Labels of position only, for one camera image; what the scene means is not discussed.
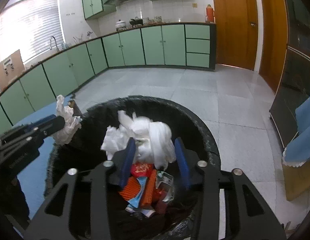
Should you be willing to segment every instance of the tile floor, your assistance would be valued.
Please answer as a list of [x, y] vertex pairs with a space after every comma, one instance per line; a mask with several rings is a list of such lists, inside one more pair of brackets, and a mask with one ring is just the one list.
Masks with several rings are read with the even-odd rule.
[[[168, 69], [111, 69], [76, 93], [84, 112], [112, 98], [146, 95], [175, 101], [197, 114], [219, 147], [222, 169], [243, 169], [281, 223], [290, 228], [310, 209], [310, 191], [288, 202], [285, 197], [281, 147], [268, 110], [274, 93], [256, 72], [217, 65], [215, 72]], [[220, 239], [225, 234], [221, 191]]]

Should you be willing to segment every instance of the countertop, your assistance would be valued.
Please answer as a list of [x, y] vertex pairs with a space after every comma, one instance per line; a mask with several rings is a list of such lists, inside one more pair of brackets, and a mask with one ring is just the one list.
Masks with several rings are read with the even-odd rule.
[[162, 26], [162, 25], [178, 25], [178, 24], [198, 24], [198, 25], [215, 25], [215, 23], [205, 23], [205, 22], [173, 22], [173, 23], [155, 23], [155, 24], [147, 24], [147, 25], [142, 25], [142, 26], [138, 26], [138, 27], [131, 27], [131, 28], [127, 28], [125, 30], [119, 30], [119, 31], [115, 31], [115, 32], [112, 32], [112, 33], [108, 33], [106, 35], [103, 35], [103, 36], [99, 36], [99, 37], [96, 37], [94, 39], [90, 39], [88, 41], [83, 41], [81, 43], [78, 43], [78, 44], [75, 44], [67, 49], [64, 49], [64, 50], [61, 50], [53, 55], [50, 55], [49, 57], [47, 57], [46, 59], [44, 60], [41, 60], [39, 61], [36, 65], [26, 69], [19, 77], [17, 77], [12, 83], [10, 83], [4, 90], [2, 90], [0, 92], [0, 96], [7, 90], [9, 89], [17, 80], [19, 80], [21, 77], [23, 77], [24, 75], [26, 75], [29, 71], [31, 71], [32, 69], [36, 68], [38, 65], [41, 65], [43, 62], [49, 60], [50, 58], [52, 57], [55, 57], [57, 56], [58, 54], [61, 54], [69, 49], [72, 49], [76, 46], [79, 46], [79, 45], [82, 45], [82, 44], [85, 44], [87, 42], [90, 42], [90, 41], [94, 41], [94, 40], [97, 40], [97, 39], [100, 39], [100, 38], [103, 38], [103, 37], [106, 37], [106, 36], [109, 36], [109, 35], [113, 35], [113, 34], [116, 34], [116, 33], [121, 33], [121, 32], [125, 32], [125, 31], [130, 31], [130, 30], [134, 30], [134, 29], [141, 29], [141, 28], [147, 28], [147, 27], [152, 27], [152, 26]]

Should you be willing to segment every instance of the black trash bag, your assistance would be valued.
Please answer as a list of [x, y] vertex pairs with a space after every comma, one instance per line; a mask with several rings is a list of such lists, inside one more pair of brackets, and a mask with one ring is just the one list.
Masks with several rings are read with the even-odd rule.
[[[212, 133], [204, 122], [187, 108], [160, 98], [130, 96], [117, 98], [89, 109], [82, 116], [82, 128], [78, 129], [68, 145], [55, 145], [50, 155], [45, 195], [48, 195], [65, 172], [70, 168], [86, 171], [106, 160], [100, 150], [108, 126], [119, 127], [117, 111], [124, 110], [130, 116], [146, 116], [154, 122], [164, 122], [172, 130], [172, 141], [181, 137], [187, 149], [197, 152], [205, 160], [220, 170], [220, 158]], [[185, 192], [180, 187], [177, 162], [170, 163], [166, 170], [174, 176], [175, 199], [167, 207], [164, 215], [151, 218], [132, 215], [125, 211], [127, 202], [108, 186], [108, 216], [112, 239], [184, 239], [191, 235], [195, 216], [200, 212], [198, 199], [202, 192]], [[71, 212], [72, 233], [90, 238], [90, 188], [78, 184], [75, 189]]]

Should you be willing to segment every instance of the white pot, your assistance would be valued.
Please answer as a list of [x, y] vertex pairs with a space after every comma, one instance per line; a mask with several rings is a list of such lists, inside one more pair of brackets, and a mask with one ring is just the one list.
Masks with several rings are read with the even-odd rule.
[[125, 28], [126, 27], [126, 22], [118, 20], [118, 22], [115, 24], [115, 27], [116, 27], [116, 29]]

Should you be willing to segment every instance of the faucet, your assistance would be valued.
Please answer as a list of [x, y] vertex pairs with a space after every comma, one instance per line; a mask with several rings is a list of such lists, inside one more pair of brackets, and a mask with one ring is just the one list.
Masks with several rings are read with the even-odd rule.
[[57, 47], [57, 42], [56, 42], [56, 39], [55, 39], [54, 36], [50, 37], [50, 39], [49, 39], [50, 44], [51, 44], [50, 47], [49, 47], [49, 49], [52, 49], [52, 38], [53, 38], [54, 41], [55, 41], [56, 51], [59, 52], [59, 49], [58, 49], [58, 47]]

